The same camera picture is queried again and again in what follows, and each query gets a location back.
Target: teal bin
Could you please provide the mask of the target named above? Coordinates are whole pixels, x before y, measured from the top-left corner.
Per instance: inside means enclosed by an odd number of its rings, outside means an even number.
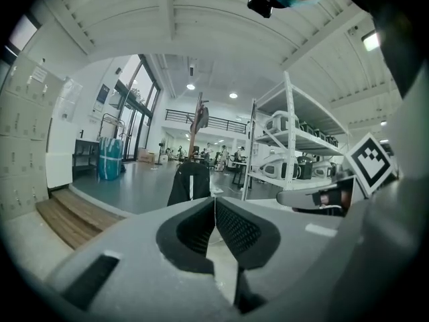
[[[116,138],[100,138],[99,176],[115,180],[121,173],[123,141]]]

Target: balcony railing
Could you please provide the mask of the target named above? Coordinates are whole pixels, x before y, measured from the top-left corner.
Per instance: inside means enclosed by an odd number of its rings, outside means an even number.
[[[166,121],[177,121],[179,123],[191,124],[190,119],[194,119],[195,113],[183,112],[177,110],[167,110]],[[215,129],[226,131],[246,133],[246,125],[236,121],[229,121],[227,119],[209,117],[208,126]]]

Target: ceiling light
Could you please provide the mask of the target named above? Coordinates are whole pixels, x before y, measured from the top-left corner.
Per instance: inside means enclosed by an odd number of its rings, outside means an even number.
[[[380,40],[377,32],[372,31],[362,37],[362,42],[367,51],[374,50],[380,46]]]

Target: wooden stair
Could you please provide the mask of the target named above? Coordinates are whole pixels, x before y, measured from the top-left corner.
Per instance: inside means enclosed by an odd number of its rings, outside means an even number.
[[[74,250],[124,219],[75,195],[68,189],[54,191],[52,198],[36,204],[51,229]]]

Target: stand fan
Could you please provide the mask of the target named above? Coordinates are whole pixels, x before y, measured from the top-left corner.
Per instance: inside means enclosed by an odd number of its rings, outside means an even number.
[[[160,160],[161,160],[161,153],[162,153],[162,150],[164,149],[164,146],[166,145],[166,139],[163,138],[162,141],[161,141],[161,143],[159,143],[158,145],[160,146],[160,155],[158,155],[158,162],[155,163],[155,164],[157,164],[158,166],[162,166],[162,163],[160,162]]]

